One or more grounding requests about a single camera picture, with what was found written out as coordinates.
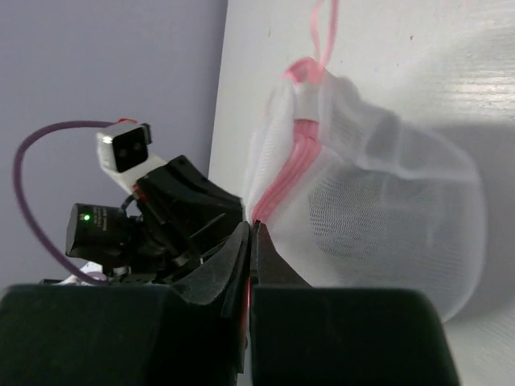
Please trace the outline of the pink trimmed mesh laundry bag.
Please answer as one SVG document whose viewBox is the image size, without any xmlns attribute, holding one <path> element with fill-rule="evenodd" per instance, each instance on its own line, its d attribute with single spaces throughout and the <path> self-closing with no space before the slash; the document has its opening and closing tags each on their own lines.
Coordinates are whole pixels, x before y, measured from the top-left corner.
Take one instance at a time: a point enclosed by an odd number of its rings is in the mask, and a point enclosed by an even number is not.
<svg viewBox="0 0 515 386">
<path fill-rule="evenodd" d="M 242 198 L 284 260 L 315 287 L 423 292 L 443 320 L 484 267 L 486 199 L 471 157 L 432 129 L 361 99 L 328 69 L 336 40 L 295 61 L 253 133 Z"/>
</svg>

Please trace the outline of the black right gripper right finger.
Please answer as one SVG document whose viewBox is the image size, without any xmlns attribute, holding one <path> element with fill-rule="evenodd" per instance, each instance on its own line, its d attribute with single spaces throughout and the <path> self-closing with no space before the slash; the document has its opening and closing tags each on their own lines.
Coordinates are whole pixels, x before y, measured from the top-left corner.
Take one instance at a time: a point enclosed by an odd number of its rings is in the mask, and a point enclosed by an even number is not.
<svg viewBox="0 0 515 386">
<path fill-rule="evenodd" d="M 284 362 L 298 344 L 306 313 L 302 296 L 311 287 L 278 253 L 267 226 L 252 227 L 249 335 L 252 361 Z"/>
</svg>

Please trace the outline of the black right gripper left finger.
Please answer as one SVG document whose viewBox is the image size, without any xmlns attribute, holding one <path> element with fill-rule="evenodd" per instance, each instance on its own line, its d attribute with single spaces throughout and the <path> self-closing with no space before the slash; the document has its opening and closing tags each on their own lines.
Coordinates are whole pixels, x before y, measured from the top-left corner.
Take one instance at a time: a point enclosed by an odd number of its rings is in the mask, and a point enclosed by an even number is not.
<svg viewBox="0 0 515 386">
<path fill-rule="evenodd" d="M 224 246 L 173 285 L 192 312 L 197 332 L 220 340 L 235 362 L 245 359 L 249 291 L 249 224 L 239 223 Z"/>
</svg>

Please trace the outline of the black bra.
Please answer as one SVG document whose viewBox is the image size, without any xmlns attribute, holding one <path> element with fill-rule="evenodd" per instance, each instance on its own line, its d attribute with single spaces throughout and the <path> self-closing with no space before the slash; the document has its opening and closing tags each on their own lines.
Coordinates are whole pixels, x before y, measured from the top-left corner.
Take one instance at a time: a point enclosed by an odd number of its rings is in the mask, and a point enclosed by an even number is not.
<svg viewBox="0 0 515 386">
<path fill-rule="evenodd" d="M 331 169 L 308 196 L 312 232 L 328 255 L 347 261 L 435 259 L 444 184 L 373 170 Z"/>
</svg>

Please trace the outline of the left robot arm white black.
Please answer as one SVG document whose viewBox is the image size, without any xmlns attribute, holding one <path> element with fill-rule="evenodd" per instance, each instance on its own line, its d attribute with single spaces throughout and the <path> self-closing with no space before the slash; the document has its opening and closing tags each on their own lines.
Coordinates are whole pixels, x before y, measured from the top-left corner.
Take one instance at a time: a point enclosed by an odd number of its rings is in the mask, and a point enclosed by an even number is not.
<svg viewBox="0 0 515 386">
<path fill-rule="evenodd" d="M 200 267 L 241 222 L 239 197 L 179 156 L 142 176 L 120 207 L 73 206 L 65 254 L 101 265 L 114 285 L 168 284 Z"/>
</svg>

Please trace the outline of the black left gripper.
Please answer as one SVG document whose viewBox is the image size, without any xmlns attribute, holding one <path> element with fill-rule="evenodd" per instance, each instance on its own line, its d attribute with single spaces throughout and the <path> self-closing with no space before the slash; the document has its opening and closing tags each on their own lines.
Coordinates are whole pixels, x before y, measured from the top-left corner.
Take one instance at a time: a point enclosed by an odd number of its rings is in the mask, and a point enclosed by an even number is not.
<svg viewBox="0 0 515 386">
<path fill-rule="evenodd" d="M 206 261 L 242 221 L 241 199 L 183 155 L 138 179 L 132 191 L 141 212 L 138 255 L 156 273 Z"/>
</svg>

